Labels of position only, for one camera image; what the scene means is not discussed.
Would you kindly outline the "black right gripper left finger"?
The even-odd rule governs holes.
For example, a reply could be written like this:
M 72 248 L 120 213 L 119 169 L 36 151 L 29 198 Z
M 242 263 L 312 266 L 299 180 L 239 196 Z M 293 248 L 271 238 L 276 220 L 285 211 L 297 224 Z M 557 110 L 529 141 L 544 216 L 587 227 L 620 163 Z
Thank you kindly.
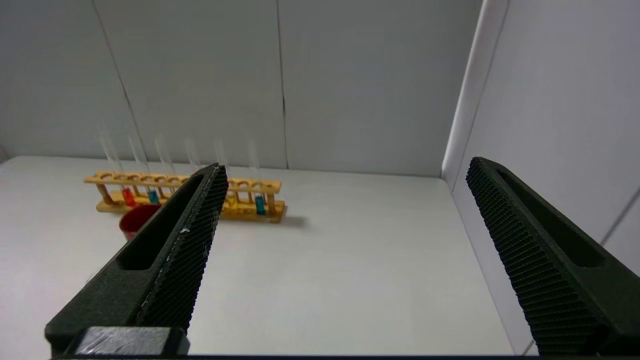
M 188 330 L 227 189 L 222 165 L 190 176 L 46 324 L 51 354 L 93 326 Z

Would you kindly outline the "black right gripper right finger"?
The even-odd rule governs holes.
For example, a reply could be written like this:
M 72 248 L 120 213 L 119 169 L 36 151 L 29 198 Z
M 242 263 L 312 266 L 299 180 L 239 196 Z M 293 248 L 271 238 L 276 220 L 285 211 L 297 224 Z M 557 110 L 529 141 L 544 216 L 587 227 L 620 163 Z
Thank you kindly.
M 640 352 L 640 279 L 498 162 L 466 174 L 542 356 Z

